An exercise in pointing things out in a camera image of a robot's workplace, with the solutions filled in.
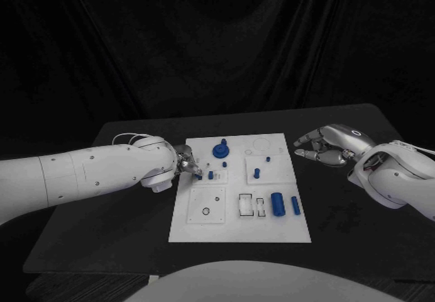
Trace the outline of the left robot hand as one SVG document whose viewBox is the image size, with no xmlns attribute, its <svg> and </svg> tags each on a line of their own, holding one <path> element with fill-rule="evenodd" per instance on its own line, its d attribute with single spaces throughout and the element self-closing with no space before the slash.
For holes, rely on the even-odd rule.
<svg viewBox="0 0 435 302">
<path fill-rule="evenodd" d="M 188 145 L 175 145 L 172 148 L 177 153 L 177 173 L 187 172 L 195 176 L 201 176 L 203 172 L 194 162 L 191 147 Z"/>
</svg>

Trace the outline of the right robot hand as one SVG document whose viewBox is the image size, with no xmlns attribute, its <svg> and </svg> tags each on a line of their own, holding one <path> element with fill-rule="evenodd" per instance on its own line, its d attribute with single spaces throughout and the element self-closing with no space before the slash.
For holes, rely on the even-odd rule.
<svg viewBox="0 0 435 302">
<path fill-rule="evenodd" d="M 293 142 L 293 154 L 319 162 L 328 167 L 344 167 L 348 161 L 357 162 L 376 143 L 354 128 L 329 124 L 304 134 Z"/>
</svg>

